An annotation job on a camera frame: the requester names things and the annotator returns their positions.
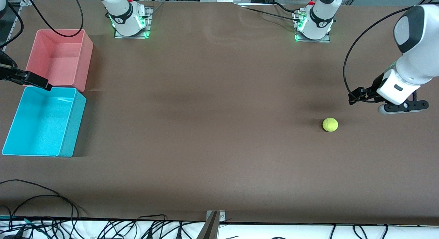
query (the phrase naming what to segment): tennis ball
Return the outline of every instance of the tennis ball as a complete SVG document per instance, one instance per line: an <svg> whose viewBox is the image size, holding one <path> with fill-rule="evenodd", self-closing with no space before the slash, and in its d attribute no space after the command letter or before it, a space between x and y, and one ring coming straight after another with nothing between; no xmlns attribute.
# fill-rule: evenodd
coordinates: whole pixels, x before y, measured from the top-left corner
<svg viewBox="0 0 439 239"><path fill-rule="evenodd" d="M329 117L323 121L322 126L325 131L334 132L339 127L339 123L336 119Z"/></svg>

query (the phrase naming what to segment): tabletop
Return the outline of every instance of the tabletop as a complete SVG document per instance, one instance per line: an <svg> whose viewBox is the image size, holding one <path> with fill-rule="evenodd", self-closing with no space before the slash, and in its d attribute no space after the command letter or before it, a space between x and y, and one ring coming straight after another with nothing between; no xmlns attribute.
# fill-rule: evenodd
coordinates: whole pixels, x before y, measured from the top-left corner
<svg viewBox="0 0 439 239"><path fill-rule="evenodd" d="M35 3L53 27L79 27L74 0ZM418 91L426 111L383 116L375 104L349 106L342 78L354 39L398 8L342 6L331 43L318 44L295 42L287 19L232 3L165 2L149 39L114 39L102 2L80 3L94 49L74 156L0 156L0 180L55 189L83 217L203 220L226 210L232 221L439 224L439 80ZM6 53L24 68L36 31L48 27L32 7L21 16L24 32ZM351 89L370 86L400 56L397 19L358 42ZM2 144L22 91L0 82ZM322 130L326 117L337 131ZM0 203L41 193L4 184ZM40 198L17 215L69 209Z"/></svg>

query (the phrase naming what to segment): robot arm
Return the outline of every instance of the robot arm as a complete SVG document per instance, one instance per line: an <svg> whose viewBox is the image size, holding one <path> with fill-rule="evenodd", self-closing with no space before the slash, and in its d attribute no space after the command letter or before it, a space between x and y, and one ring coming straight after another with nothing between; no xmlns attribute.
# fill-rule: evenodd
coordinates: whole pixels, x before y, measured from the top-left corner
<svg viewBox="0 0 439 239"><path fill-rule="evenodd" d="M404 13L395 25L393 35L402 56L375 79L368 89L354 90L358 98L386 102L381 114L421 111L427 101L416 100L416 89L439 76L439 7L417 5ZM358 100L349 95L352 105Z"/></svg>
<svg viewBox="0 0 439 239"><path fill-rule="evenodd" d="M306 19L298 31L308 39L322 39L331 29L334 15L342 0L317 0L314 5L305 7Z"/></svg>
<svg viewBox="0 0 439 239"><path fill-rule="evenodd" d="M145 28L145 6L133 0L101 0L114 28L123 36L133 36Z"/></svg>

